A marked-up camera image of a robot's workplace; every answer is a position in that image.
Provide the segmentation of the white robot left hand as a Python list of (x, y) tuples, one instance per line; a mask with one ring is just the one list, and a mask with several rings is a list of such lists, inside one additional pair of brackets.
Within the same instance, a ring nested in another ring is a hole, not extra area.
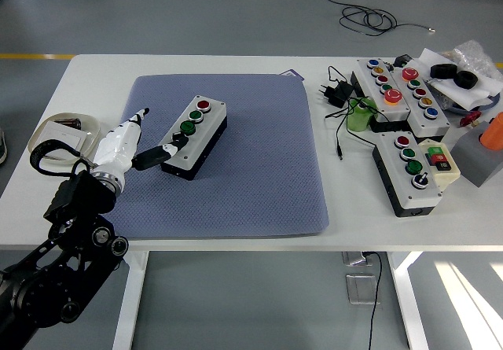
[(141, 122), (148, 112), (149, 108), (139, 110), (107, 133), (97, 147), (92, 173), (122, 178), (131, 168), (143, 171), (170, 160), (187, 145), (189, 138), (182, 133), (177, 133), (170, 142), (136, 155), (141, 137)]

